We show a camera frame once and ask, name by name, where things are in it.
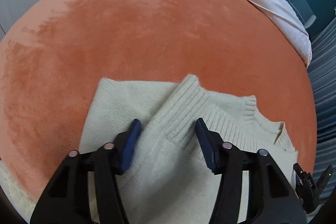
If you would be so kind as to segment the cream knitted sweater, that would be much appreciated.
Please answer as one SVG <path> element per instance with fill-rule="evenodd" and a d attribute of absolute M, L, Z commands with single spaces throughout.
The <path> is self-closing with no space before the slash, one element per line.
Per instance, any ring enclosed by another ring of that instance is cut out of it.
<path fill-rule="evenodd" d="M 284 122 L 265 118 L 254 96 L 208 91 L 194 75 L 181 83 L 101 79 L 79 149 L 95 151 L 140 120 L 131 167 L 117 179 L 130 223 L 210 220 L 221 179 L 206 166 L 195 134 L 198 118 L 243 151 L 269 151 L 294 185 L 298 152 Z"/>

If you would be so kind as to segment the cream fluffy rug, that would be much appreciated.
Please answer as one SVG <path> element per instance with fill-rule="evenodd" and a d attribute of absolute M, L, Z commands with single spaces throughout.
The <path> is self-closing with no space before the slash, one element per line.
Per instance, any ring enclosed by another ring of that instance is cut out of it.
<path fill-rule="evenodd" d="M 1 161 L 0 165 L 1 188 L 5 192 L 6 197 L 9 199 L 14 209 L 27 223 L 30 223 L 31 216 L 37 203 L 25 190 L 20 187 L 7 167 L 4 165 L 3 161 Z"/>

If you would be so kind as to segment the grey blue curtain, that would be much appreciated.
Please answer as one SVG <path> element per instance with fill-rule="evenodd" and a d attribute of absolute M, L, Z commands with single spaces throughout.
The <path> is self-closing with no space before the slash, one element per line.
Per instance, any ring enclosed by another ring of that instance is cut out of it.
<path fill-rule="evenodd" d="M 307 69 L 317 116 L 317 149 L 313 169 L 316 180 L 335 168 L 335 20 L 311 42 L 313 59 Z"/>

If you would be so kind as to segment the orange plush bed blanket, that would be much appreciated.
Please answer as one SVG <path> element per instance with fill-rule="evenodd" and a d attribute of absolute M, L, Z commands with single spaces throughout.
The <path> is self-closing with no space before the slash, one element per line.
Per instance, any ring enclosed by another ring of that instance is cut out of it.
<path fill-rule="evenodd" d="M 179 82 L 255 95 L 313 170 L 317 126 L 306 66 L 247 0 L 40 0 L 1 41 L 1 159 L 34 199 L 79 146 L 98 82 Z"/>

